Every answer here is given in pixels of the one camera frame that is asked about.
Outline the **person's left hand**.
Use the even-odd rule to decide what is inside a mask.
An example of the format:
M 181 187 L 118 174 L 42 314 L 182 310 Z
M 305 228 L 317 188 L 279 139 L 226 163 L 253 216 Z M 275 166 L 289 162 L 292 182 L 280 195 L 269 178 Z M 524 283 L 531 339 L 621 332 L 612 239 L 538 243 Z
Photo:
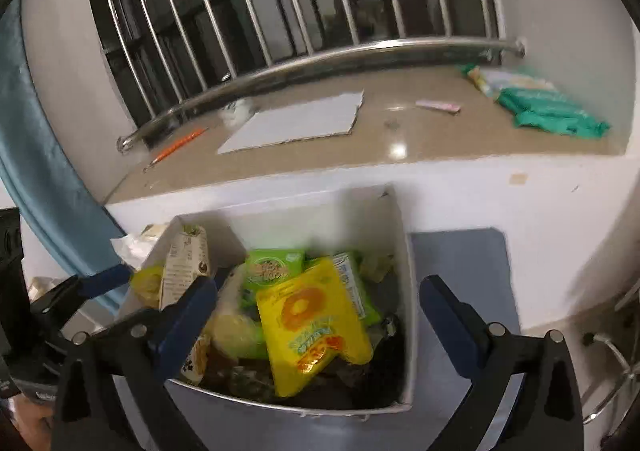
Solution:
M 50 451 L 54 410 L 50 405 L 40 405 L 25 396 L 11 399 L 14 414 L 14 426 L 30 449 Z

